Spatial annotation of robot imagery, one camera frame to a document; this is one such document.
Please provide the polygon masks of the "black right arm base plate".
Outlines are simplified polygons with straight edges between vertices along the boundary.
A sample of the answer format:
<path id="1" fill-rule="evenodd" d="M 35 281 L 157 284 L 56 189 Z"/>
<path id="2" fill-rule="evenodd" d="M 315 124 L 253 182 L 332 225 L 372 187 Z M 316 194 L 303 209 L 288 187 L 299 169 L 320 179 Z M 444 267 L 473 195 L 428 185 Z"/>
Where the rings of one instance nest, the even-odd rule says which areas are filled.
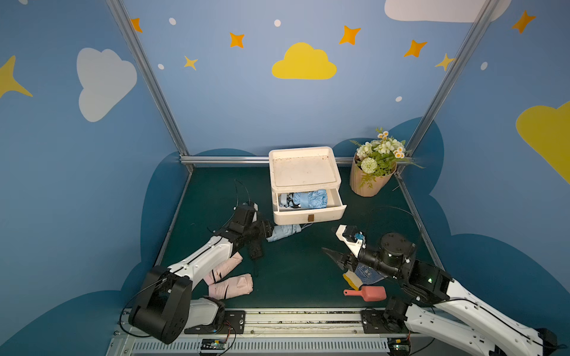
<path id="1" fill-rule="evenodd" d="M 360 316 L 362 328 L 367 335 L 407 335 L 410 332 L 403 321 L 387 321 L 384 318 L 384 310 L 364 309 L 360 311 Z"/>

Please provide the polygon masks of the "white three drawer cabinet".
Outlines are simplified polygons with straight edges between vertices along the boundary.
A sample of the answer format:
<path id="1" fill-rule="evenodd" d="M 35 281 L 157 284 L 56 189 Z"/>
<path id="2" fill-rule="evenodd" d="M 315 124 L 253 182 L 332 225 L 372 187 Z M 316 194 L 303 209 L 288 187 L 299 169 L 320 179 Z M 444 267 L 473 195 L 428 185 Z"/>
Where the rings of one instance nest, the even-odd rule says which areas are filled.
<path id="1" fill-rule="evenodd" d="M 272 199 L 276 211 L 289 211 L 286 196 L 323 190 L 328 209 L 342 207 L 341 177 L 332 148 L 327 146 L 272 150 L 269 153 Z"/>

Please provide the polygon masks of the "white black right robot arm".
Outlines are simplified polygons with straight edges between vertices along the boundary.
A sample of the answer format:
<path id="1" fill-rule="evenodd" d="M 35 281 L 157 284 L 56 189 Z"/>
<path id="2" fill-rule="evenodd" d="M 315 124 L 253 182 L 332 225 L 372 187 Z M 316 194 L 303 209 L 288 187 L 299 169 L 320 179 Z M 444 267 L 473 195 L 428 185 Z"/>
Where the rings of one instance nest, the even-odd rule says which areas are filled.
<path id="1" fill-rule="evenodd" d="M 325 250 L 338 266 L 372 268 L 411 296 L 410 302 L 389 298 L 380 320 L 391 332 L 427 335 L 470 355 L 552 355 L 564 348 L 554 332 L 507 317 L 446 271 L 417 259 L 416 245 L 400 234 L 385 234 L 377 249 L 355 226 L 339 225 L 334 234 L 349 249 Z"/>

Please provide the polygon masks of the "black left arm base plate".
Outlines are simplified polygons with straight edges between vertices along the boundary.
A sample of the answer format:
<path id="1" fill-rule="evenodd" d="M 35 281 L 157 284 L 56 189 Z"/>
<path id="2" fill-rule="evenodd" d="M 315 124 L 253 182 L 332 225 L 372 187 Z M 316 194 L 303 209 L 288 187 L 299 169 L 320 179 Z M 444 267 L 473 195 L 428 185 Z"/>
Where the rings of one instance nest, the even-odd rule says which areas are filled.
<path id="1" fill-rule="evenodd" d="M 212 323 L 198 325 L 184 329 L 185 335 L 220 335 L 228 331 L 234 334 L 243 334 L 246 321 L 244 310 L 224 310 L 219 311 Z"/>

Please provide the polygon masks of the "light blue umbrella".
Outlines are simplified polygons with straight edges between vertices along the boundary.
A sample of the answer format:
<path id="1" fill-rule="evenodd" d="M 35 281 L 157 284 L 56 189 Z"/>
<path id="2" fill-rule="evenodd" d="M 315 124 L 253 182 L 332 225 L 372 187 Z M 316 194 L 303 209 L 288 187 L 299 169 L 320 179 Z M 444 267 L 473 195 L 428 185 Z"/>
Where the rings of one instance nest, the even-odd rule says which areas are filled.
<path id="1" fill-rule="evenodd" d="M 282 240 L 286 237 L 290 237 L 294 234 L 298 234 L 305 228 L 304 225 L 294 224 L 294 225 L 276 225 L 273 228 L 273 233 L 270 237 L 267 237 L 267 242 L 272 243 L 278 240 Z"/>
<path id="2" fill-rule="evenodd" d="M 279 206 L 285 209 L 324 209 L 328 205 L 327 191 L 296 192 L 280 194 Z"/>

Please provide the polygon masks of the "white top drawer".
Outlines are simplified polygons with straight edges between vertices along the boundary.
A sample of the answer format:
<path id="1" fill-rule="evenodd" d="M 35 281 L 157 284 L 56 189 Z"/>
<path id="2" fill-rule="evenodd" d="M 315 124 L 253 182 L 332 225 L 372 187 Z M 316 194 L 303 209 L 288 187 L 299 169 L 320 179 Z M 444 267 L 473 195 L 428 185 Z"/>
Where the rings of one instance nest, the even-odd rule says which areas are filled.
<path id="1" fill-rule="evenodd" d="M 342 202 L 338 189 L 325 189 L 328 205 L 324 209 L 285 209 L 279 206 L 278 197 L 285 193 L 272 193 L 273 217 L 277 225 L 304 225 L 339 220 L 347 206 Z"/>

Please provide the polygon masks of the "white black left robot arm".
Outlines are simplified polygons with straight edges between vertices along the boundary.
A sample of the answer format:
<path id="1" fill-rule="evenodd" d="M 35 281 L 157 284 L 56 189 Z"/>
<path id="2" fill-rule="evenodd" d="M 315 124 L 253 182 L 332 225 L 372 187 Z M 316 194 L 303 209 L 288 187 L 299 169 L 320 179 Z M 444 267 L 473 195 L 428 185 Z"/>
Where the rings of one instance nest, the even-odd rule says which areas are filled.
<path id="1" fill-rule="evenodd" d="M 144 338 L 156 338 L 171 344 L 182 333 L 203 334 L 223 332 L 229 327 L 220 297 L 192 298 L 194 288 L 243 247 L 265 240 L 273 227 L 258 215 L 258 205 L 247 203 L 235 208 L 224 227 L 196 252 L 169 267 L 155 266 L 145 277 L 141 290 L 133 296 L 129 325 L 143 332 Z"/>

